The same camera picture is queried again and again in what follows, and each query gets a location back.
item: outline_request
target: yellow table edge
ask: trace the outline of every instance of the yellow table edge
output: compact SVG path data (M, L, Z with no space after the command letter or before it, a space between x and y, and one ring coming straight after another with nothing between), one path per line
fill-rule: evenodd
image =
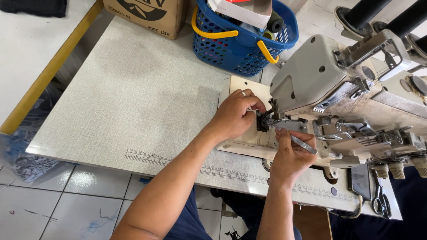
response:
M12 113L6 118L5 122L0 126L0 133L12 134L24 120L34 103L43 93L49 82L55 76L59 68L64 64L64 61L70 55L71 51L77 45L83 34L101 12L104 7L102 0L97 0L88 13L83 17L71 35L67 38L58 52L53 56L45 69L41 72L38 78L34 81L21 101L13 109Z

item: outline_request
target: table top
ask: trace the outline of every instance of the table top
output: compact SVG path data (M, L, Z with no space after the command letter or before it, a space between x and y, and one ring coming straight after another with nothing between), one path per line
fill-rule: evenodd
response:
M172 41L115 17L27 152L156 175L213 117L231 75L198 60L192 43L188 25ZM347 190L346 171L338 174L332 185L321 170L308 169L293 201L354 211L358 200ZM259 158L213 150L196 183L265 196L268 177ZM401 219L390 182L383 185L393 218ZM374 215L368 203L362 213Z
M102 6L102 0L68 0L64 18L0 11L1 132L15 131Z

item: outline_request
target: ruler marking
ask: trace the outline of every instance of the ruler marking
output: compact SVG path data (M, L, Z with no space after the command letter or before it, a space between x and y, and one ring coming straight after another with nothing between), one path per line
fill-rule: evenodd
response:
M127 149L125 154L126 159L131 159L138 162L144 162L149 164L156 164L158 166L166 166L170 161L172 161L172 157L149 153L145 151L139 151L136 149ZM267 187L267 177L258 176L255 174L243 173L241 171L230 170L223 167L215 167L209 164L203 164L201 170L201 174L216 176L224 179L230 179L235 181L242 181L246 183L253 183L261 186ZM338 194L337 196L333 196L332 193L326 189L305 186L302 184L296 184L292 188L293 192L309 194L312 196L319 196L329 199L340 199L342 201L354 202L357 198L348 194Z

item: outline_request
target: white cardboard box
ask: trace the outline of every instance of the white cardboard box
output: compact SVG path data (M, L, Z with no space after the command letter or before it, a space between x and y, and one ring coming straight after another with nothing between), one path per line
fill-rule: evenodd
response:
M240 3L231 3L226 0L208 0L208 4L215 12L260 29L267 27L272 10L272 0L251 0Z

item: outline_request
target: hand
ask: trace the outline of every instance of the hand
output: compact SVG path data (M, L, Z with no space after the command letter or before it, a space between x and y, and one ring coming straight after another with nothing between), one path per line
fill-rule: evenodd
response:
M215 116L204 129L216 136L218 143L237 138L249 129L256 119L256 113L246 111L248 108L266 111L264 103L250 89L244 90L246 97L241 91L237 89L221 103Z
M316 155L291 141L291 135L316 148L313 134L276 129L279 150L270 167L270 185L278 184L291 190L296 179L316 161Z

